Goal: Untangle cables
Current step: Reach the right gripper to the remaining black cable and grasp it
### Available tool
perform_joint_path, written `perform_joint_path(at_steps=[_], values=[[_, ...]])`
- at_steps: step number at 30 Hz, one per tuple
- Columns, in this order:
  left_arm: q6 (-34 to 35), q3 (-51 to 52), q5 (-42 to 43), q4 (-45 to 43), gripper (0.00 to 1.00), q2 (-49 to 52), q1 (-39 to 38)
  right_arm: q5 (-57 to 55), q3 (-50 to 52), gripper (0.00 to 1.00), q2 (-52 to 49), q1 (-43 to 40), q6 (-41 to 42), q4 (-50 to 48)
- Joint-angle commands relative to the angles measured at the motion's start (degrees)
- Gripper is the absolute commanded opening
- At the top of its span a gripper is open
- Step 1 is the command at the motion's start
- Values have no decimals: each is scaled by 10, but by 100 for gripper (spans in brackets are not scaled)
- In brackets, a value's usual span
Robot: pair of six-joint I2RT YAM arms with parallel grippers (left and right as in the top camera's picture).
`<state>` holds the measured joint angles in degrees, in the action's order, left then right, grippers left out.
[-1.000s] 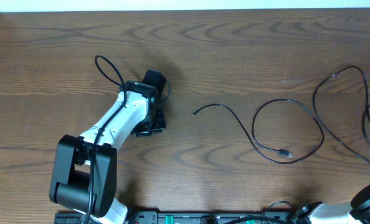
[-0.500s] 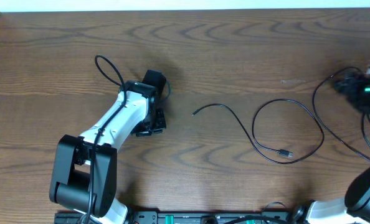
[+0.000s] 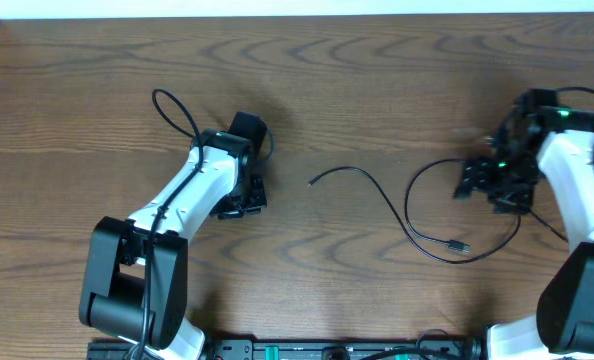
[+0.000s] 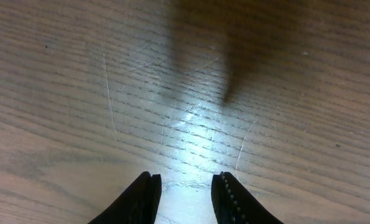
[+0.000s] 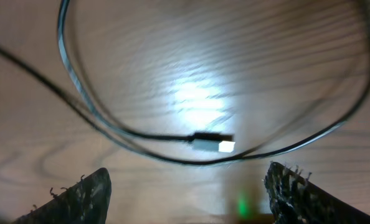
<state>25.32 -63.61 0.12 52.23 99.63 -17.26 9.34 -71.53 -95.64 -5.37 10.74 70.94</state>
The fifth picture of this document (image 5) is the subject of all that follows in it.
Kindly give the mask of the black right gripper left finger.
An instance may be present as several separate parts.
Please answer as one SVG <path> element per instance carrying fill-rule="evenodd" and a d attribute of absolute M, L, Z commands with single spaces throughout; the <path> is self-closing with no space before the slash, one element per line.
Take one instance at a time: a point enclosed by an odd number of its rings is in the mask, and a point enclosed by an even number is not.
<path fill-rule="evenodd" d="M 105 224 L 111 197 L 109 172 L 102 167 L 60 195 L 50 190 L 52 200 L 17 218 L 25 224 Z"/>

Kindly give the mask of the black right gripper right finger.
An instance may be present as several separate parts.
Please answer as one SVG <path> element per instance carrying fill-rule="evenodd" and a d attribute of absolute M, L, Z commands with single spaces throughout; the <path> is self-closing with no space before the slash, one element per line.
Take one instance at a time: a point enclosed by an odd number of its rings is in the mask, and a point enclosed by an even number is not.
<path fill-rule="evenodd" d="M 270 210 L 280 224 L 370 224 L 370 215 L 354 208 L 278 162 L 265 175 Z"/>

